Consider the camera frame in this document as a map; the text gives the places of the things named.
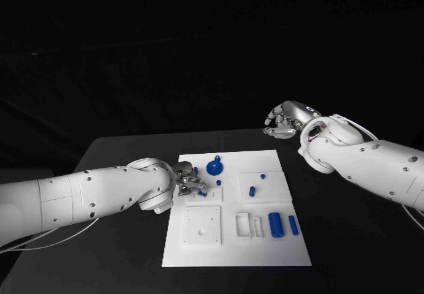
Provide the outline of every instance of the black background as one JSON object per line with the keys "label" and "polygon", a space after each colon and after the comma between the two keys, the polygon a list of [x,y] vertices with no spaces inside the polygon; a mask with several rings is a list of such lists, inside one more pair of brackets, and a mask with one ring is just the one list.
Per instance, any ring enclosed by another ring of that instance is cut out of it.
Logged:
{"label": "black background", "polygon": [[98,137],[258,128],[285,100],[424,149],[422,20],[418,1],[3,8],[0,166],[70,173]]}

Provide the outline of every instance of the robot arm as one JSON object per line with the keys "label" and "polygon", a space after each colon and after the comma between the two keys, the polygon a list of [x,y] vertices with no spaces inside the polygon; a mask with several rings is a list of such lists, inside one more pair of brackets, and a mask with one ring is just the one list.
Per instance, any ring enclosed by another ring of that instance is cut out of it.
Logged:
{"label": "robot arm", "polygon": [[124,211],[135,203],[161,213],[179,196],[206,193],[189,162],[171,168],[158,159],[141,159],[125,167],[0,185],[0,246],[53,228]]}
{"label": "robot arm", "polygon": [[277,122],[274,129],[265,128],[265,134],[290,138],[301,132],[298,153],[319,172],[336,170],[349,182],[373,194],[424,210],[422,151],[388,141],[363,142],[344,117],[323,117],[311,107],[294,101],[285,101],[274,108],[265,125],[272,118],[280,119],[280,124]]}

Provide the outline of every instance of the robotic hand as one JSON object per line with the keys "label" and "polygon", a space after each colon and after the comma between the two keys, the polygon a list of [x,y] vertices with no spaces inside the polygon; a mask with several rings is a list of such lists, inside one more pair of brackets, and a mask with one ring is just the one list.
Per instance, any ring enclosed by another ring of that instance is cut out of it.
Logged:
{"label": "robotic hand", "polygon": [[179,196],[206,193],[192,164],[171,168],[158,159],[140,159],[125,167],[99,168],[49,179],[0,185],[0,247],[66,225],[124,211],[134,203],[161,213]]}
{"label": "robotic hand", "polygon": [[[424,152],[379,141],[373,134],[340,115],[329,117],[304,104],[285,101],[265,119],[264,133],[280,139],[300,131],[298,153],[321,173],[334,170],[353,184],[383,198],[424,210]],[[373,141],[363,141],[357,127]]]}

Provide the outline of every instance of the blue part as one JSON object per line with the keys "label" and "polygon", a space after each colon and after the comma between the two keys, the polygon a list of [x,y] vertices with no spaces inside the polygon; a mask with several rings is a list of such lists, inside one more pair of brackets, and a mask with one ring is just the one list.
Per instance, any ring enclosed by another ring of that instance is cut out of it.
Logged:
{"label": "blue part", "polygon": [[207,195],[207,193],[203,193],[200,190],[199,190],[197,194],[203,197],[206,197],[206,195]]}
{"label": "blue part", "polygon": [[282,224],[281,224],[280,213],[269,213],[268,214],[268,220],[269,220],[271,235],[272,235],[272,237],[274,238],[284,237],[284,231],[282,231]]}
{"label": "blue part", "polygon": [[298,231],[297,231],[294,216],[288,216],[288,222],[290,222],[290,226],[291,226],[291,232],[297,236]]}
{"label": "blue part", "polygon": [[249,188],[249,196],[251,196],[251,197],[254,197],[254,190],[255,190],[255,188],[251,187],[251,188]]}
{"label": "blue part", "polygon": [[215,161],[210,161],[206,166],[207,174],[218,176],[222,173],[223,165],[219,156],[215,156]]}

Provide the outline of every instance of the table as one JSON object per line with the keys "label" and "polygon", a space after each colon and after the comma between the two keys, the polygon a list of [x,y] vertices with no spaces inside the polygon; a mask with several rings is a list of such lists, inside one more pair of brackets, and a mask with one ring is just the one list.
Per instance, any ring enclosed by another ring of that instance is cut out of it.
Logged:
{"label": "table", "polygon": [[[161,268],[169,211],[134,205],[99,219],[62,244],[26,251],[3,285],[8,293],[411,293],[424,289],[424,232],[399,205],[314,171],[297,153],[298,138],[261,129],[98,138],[75,172],[180,154],[275,149],[313,266]],[[29,247],[75,234],[59,229]]]}

